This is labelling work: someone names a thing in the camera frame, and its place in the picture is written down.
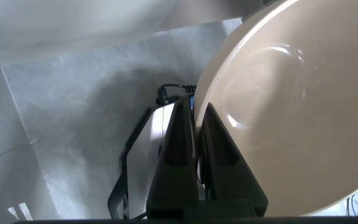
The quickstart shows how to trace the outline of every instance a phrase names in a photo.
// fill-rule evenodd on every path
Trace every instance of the black cable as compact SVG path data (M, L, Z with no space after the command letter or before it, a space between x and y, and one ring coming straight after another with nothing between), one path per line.
M168 87L168 86L184 88L187 93L194 93L197 87L196 85L179 85L179 84L171 84L171 83L164 84L161 87Z
M349 211L349 198L347 198L346 200L346 216L350 216L350 211Z
M144 218L144 217L146 217L146 213L145 213L145 212L142 213L142 214L140 214L140 215L138 215L138 216L136 216L136 217L133 218L133 219L142 219L142 218Z
M168 83L168 84L164 84L162 85L160 88L158 88L157 90L157 99L155 100L155 102L158 105L167 105L175 100L177 100L179 98L179 96L171 96L168 97L167 94L167 90L165 89L165 87L179 87L179 88L184 88L186 93L194 93L196 91L197 86L196 85L179 85L179 84L172 84L172 83Z

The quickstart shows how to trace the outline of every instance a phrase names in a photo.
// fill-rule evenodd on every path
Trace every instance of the white bowl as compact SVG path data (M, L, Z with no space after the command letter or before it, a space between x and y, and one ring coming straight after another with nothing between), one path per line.
M358 1L282 1L246 20L199 80L198 131L209 102L266 193L266 216L355 192Z

